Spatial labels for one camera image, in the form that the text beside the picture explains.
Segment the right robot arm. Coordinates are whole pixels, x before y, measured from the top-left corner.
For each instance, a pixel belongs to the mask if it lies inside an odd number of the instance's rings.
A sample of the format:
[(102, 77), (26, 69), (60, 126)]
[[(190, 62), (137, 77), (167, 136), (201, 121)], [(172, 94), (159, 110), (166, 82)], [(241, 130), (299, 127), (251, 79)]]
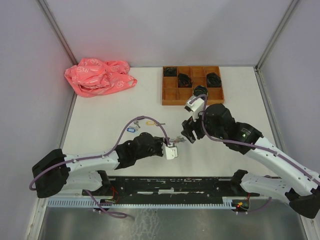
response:
[(320, 211), (318, 172), (288, 156), (252, 125), (236, 122), (221, 103), (206, 107), (202, 99), (190, 100), (184, 108), (192, 115), (182, 123), (181, 133), (191, 143), (208, 137), (261, 163), (277, 176), (257, 176), (247, 170), (237, 170), (229, 183), (231, 193), (236, 196), (256, 193), (288, 204), (303, 217), (317, 216)]

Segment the metal key organiser disc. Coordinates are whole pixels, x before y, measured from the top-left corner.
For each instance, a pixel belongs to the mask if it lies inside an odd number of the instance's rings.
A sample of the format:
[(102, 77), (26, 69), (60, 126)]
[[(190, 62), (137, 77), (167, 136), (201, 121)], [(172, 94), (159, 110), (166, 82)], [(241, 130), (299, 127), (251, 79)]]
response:
[(174, 144), (174, 145), (177, 145), (179, 143), (185, 143), (187, 140), (185, 139), (184, 136), (181, 136), (181, 135), (178, 135), (177, 137), (174, 137), (174, 138), (170, 138), (169, 139), (169, 142), (171, 144)]

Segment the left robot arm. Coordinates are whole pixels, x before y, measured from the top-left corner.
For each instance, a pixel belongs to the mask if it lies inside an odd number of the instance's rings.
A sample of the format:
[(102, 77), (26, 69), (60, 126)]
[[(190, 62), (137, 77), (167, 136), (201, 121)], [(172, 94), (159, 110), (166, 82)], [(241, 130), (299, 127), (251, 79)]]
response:
[(117, 145), (110, 153), (64, 154), (57, 148), (32, 167), (34, 179), (29, 187), (40, 199), (83, 190), (106, 195), (111, 189), (108, 171), (128, 168), (137, 160), (153, 156), (173, 160), (178, 150), (165, 138), (147, 132)]

